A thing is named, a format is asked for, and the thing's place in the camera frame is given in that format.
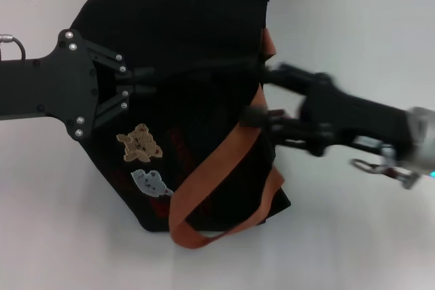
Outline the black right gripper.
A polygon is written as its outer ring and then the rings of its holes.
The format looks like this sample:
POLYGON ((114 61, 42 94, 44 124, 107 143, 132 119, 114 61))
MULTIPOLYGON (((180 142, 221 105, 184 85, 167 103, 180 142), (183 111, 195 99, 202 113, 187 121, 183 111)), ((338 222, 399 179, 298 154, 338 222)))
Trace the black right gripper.
POLYGON ((331 145, 377 155, 382 145, 391 145, 397 158, 411 150, 406 111, 347 94, 325 73, 281 63, 263 70, 263 83, 305 95, 300 119, 282 109, 253 105, 244 109, 240 125, 259 128, 273 145, 305 150, 312 156, 323 156, 331 145))

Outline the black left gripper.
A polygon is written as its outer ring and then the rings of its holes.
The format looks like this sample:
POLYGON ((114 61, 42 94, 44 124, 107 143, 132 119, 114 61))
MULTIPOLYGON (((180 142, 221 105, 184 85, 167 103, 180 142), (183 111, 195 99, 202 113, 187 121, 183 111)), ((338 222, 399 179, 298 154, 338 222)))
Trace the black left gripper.
POLYGON ((0 61, 0 121, 53 117, 82 140, 128 113, 132 98, 154 95, 156 87, 138 85, 153 73, 150 67, 131 69, 122 54, 63 30, 43 58, 0 61), (97 104, 98 83, 106 79, 136 85, 120 86, 97 104))

